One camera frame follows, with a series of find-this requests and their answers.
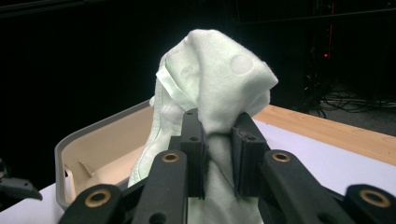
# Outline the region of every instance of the cloth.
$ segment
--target cloth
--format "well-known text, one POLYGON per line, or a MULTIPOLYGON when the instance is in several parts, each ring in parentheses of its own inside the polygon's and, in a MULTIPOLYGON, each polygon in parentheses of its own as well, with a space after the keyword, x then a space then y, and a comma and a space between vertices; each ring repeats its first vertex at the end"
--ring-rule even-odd
POLYGON ((217 30, 193 30, 163 55, 151 133, 129 186, 149 174, 154 157, 180 135, 183 113, 198 108, 208 143, 205 199, 189 199, 190 224, 262 223, 257 199, 234 195, 231 129, 238 115, 254 116, 270 102, 278 82, 265 62, 217 30))

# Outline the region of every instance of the brass ring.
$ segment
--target brass ring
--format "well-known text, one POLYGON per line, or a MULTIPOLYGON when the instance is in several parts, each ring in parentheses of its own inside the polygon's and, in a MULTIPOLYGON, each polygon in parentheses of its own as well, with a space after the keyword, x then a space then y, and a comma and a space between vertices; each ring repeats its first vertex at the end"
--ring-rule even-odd
POLYGON ((281 161, 281 162, 288 162, 291 160, 291 157, 288 154, 282 153, 282 152, 276 152, 272 154, 273 159, 276 161, 281 161))
POLYGON ((390 200, 387 198, 387 196, 385 196, 384 194, 382 194, 382 193, 380 193, 378 191, 371 190, 371 189, 362 189, 361 192, 360 192, 360 196, 367 203, 370 203, 370 204, 375 205, 377 207, 386 208, 386 207, 390 206, 390 200), (375 200, 375 199, 371 198, 370 194, 378 197, 379 200, 375 200))
POLYGON ((103 204, 107 203, 111 198, 111 193, 108 189, 98 189, 92 192, 88 197, 85 199, 85 205, 88 207, 99 207, 103 204), (96 200, 93 197, 96 195, 102 194, 103 197, 96 200))
POLYGON ((166 162, 174 162, 174 161, 178 161, 179 156, 176 153, 168 153, 163 155, 163 161, 166 162))

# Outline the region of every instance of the white tabletop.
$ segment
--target white tabletop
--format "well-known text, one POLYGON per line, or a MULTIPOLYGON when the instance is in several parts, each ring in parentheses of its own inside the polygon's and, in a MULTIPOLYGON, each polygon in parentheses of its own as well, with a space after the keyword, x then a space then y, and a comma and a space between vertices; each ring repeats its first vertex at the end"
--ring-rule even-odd
MULTIPOLYGON (((345 194, 349 185, 368 184, 396 195, 396 166, 363 157, 256 121, 271 149, 293 153, 326 188, 345 194)), ((43 201, 25 199, 0 213, 1 224, 57 223, 64 213, 55 184, 40 190, 43 201)))

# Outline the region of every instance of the beige plastic bin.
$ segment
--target beige plastic bin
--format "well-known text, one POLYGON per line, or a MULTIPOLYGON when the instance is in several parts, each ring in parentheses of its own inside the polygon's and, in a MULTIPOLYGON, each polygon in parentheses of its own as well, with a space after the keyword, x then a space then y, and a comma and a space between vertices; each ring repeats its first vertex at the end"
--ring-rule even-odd
POLYGON ((56 200, 63 210, 94 185, 126 189, 131 169, 149 138, 152 117, 146 101, 59 142, 55 148, 56 200))

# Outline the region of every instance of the folded fabric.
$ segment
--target folded fabric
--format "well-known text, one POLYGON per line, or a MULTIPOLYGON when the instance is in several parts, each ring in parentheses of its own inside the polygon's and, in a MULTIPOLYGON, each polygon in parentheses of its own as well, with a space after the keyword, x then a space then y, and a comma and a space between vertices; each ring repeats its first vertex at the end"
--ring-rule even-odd
POLYGON ((262 223, 257 199, 234 195, 230 132, 237 117, 270 102, 277 79, 265 62, 216 30, 193 30, 165 53, 150 100, 151 133, 129 186, 149 174, 154 157, 180 135, 183 113, 197 108, 208 143, 206 196, 189 199, 189 224, 262 223))

